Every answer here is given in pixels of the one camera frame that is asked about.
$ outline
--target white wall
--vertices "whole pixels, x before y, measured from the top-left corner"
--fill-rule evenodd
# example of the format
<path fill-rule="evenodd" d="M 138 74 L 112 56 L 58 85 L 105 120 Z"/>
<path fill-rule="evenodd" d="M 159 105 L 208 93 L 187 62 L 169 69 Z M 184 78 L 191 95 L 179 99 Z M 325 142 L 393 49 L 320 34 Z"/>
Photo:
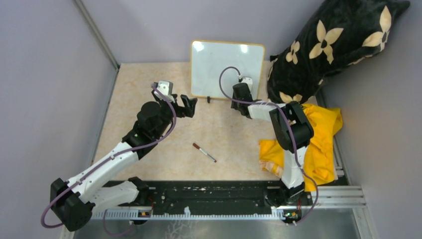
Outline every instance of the white wall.
<path fill-rule="evenodd" d="M 411 2 L 385 51 L 323 91 L 342 109 L 345 163 L 381 239 L 422 238 L 422 1 Z"/>
<path fill-rule="evenodd" d="M 290 46 L 322 0 L 84 0 L 119 63 L 190 60 L 194 39 Z"/>
<path fill-rule="evenodd" d="M 70 0 L 2 1 L 0 30 L 1 238 L 57 238 L 50 184 L 90 163 L 114 69 Z"/>

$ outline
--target beige table surface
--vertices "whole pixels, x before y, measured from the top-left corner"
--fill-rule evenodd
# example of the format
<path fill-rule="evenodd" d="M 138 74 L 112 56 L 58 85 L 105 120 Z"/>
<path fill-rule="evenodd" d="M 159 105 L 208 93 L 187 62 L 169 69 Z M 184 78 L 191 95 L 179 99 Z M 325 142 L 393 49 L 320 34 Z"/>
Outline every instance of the beige table surface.
<path fill-rule="evenodd" d="M 264 62 L 258 98 L 266 100 L 266 75 L 270 62 Z M 154 101 L 150 85 L 159 80 L 173 82 L 173 93 L 191 95 L 190 63 L 122 64 L 95 161 L 109 153 L 132 129 L 142 105 Z M 178 118 L 172 134 L 149 154 L 114 179 L 137 176 L 142 180 L 278 180 L 258 164 L 260 139 L 275 139 L 270 122 L 251 120 L 230 108 L 229 100 L 199 98 L 193 118 Z M 192 146 L 200 147 L 217 163 Z"/>

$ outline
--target robotic arm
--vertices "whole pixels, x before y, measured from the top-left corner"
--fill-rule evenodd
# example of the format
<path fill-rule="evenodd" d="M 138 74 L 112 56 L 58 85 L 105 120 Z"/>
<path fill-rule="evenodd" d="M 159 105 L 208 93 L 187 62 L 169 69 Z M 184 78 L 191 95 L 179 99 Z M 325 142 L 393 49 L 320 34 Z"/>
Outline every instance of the robotic arm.
<path fill-rule="evenodd" d="M 254 101 L 252 99 L 251 88 L 252 79 L 243 77 L 238 84 L 233 86 L 233 99 L 255 102 L 256 104 L 247 105 L 233 101 L 231 108 L 240 111 L 243 116 L 249 119 L 260 119 L 272 123 L 277 141 L 284 149 L 284 172 L 281 180 L 287 187 L 287 198 L 291 198 L 303 191 L 305 185 L 301 168 L 296 163 L 288 127 L 274 105 L 268 105 L 265 101 Z M 296 142 L 298 161 L 303 166 L 305 153 L 310 139 L 314 136 L 314 130 L 298 102 L 278 104 L 278 106 L 290 121 Z"/>
<path fill-rule="evenodd" d="M 69 231 L 82 228 L 93 214 L 108 208 L 135 200 L 143 202 L 142 204 L 147 201 L 148 186 L 139 178 L 130 178 L 113 187 L 103 185 L 118 172 L 139 161 L 157 145 L 131 150 L 158 141 L 173 123 L 172 109 L 165 100 L 170 102 L 178 118 L 194 116 L 198 99 L 188 99 L 187 96 L 181 95 L 184 104 L 184 107 L 181 107 L 177 104 L 177 95 L 172 94 L 173 83 L 160 81 L 154 83 L 154 86 L 161 93 L 152 91 L 156 102 L 147 102 L 142 106 L 133 128 L 110 153 L 66 182 L 59 178 L 51 184 L 51 202 L 71 185 L 76 184 L 51 207 Z M 114 157 L 121 151 L 125 153 Z"/>

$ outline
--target yellow cloth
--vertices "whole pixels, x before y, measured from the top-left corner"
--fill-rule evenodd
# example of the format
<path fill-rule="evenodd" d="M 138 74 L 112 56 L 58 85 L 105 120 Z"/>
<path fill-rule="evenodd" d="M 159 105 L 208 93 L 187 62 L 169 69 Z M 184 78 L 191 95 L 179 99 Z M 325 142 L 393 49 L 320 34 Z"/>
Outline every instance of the yellow cloth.
<path fill-rule="evenodd" d="M 306 117 L 314 129 L 314 136 L 305 153 L 304 171 L 318 185 L 334 180 L 333 137 L 343 127 L 339 108 L 325 109 L 312 104 L 303 104 Z M 259 164 L 281 178 L 284 152 L 276 140 L 260 140 Z M 304 177 L 305 191 L 315 191 L 313 182 Z"/>

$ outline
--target pillow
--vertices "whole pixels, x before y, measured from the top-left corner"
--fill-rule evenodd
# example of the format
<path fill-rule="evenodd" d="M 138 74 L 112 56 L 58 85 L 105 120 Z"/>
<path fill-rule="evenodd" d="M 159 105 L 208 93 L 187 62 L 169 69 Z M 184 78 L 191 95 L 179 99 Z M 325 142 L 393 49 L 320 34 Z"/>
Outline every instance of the pillow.
<path fill-rule="evenodd" d="M 325 0 L 292 45 L 270 57 L 268 98 L 306 102 L 324 77 L 382 52 L 392 24 L 409 6 L 407 0 Z"/>

